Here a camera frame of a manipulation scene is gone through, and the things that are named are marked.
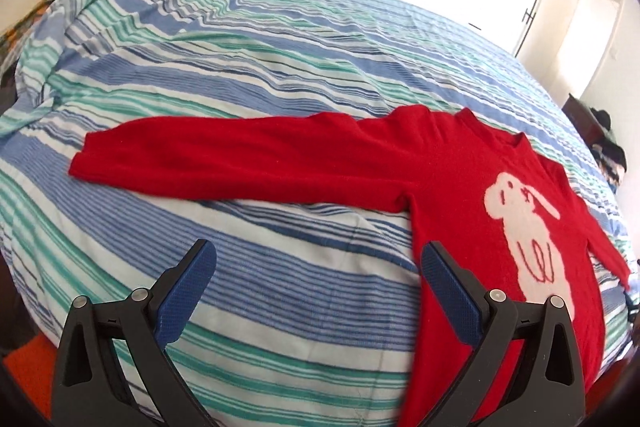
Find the orange rug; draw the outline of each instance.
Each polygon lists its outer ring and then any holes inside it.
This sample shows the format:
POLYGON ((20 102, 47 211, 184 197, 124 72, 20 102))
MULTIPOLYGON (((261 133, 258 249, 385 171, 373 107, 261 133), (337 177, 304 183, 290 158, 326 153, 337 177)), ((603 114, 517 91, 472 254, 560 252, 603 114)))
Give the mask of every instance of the orange rug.
POLYGON ((4 365, 24 394, 47 419, 51 419, 51 388, 56 363, 56 348, 43 333, 12 351, 4 365))

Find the bed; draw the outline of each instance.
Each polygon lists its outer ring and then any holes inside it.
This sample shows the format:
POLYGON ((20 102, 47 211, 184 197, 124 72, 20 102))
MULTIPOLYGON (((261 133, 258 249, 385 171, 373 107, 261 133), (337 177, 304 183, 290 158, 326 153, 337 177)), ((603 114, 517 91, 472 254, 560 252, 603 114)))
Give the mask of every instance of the bed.
MULTIPOLYGON (((513 57, 430 12, 398 0, 56 0, 22 45, 20 96, 0 117, 0 250, 31 315, 56 344, 75 296, 124 298, 212 240, 218 269, 168 352, 225 425, 394 423, 419 306, 408 216, 84 184, 66 171, 87 132, 161 114, 469 107, 565 167, 638 301, 623 220, 572 124, 513 57)), ((630 336, 622 288, 593 267, 604 370, 630 336)), ((116 350, 153 413, 126 345, 116 350)))

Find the white rabbit design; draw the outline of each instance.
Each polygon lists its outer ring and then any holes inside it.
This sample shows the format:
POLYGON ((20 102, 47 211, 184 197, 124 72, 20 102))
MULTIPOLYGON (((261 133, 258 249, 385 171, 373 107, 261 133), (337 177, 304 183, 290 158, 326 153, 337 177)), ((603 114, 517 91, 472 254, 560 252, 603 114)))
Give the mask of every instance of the white rabbit design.
POLYGON ((549 295, 564 299, 574 318, 574 300, 564 276, 562 255, 551 241, 545 221, 536 213, 536 198, 554 218, 560 213, 530 185, 501 172, 484 193, 489 216, 501 219, 504 237, 518 267, 518 284, 528 302, 543 303, 549 295))

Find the blue gripper pad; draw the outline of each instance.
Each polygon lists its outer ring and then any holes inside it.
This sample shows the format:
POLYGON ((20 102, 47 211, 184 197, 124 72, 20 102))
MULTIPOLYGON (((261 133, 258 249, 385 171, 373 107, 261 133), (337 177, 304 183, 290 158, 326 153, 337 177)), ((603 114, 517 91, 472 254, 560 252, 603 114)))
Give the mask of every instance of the blue gripper pad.
POLYGON ((482 339, 481 312, 430 243, 422 249, 420 265, 422 276, 429 283, 460 342, 478 347, 482 339))
POLYGON ((216 247, 206 241, 158 308, 154 336, 160 349, 180 338, 216 270, 216 247))

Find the silver screw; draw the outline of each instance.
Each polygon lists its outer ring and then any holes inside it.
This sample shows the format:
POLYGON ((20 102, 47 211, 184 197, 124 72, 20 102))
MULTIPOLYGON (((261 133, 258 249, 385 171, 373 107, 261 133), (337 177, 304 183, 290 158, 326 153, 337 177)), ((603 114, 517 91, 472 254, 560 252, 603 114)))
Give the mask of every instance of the silver screw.
POLYGON ((131 300, 140 302, 145 300, 149 295, 146 288, 136 288, 131 292, 131 300))
POLYGON ((507 294, 498 289, 491 290, 489 296, 496 302, 505 302, 507 300, 507 294))
POLYGON ((564 306, 564 301, 562 300, 562 297, 559 297, 558 295, 554 295, 551 297, 551 304, 556 308, 562 308, 564 306))
POLYGON ((84 306, 87 302, 87 299, 84 295, 79 295, 78 297, 76 297, 74 299, 74 301, 72 302, 74 308, 82 308, 82 306, 84 306))

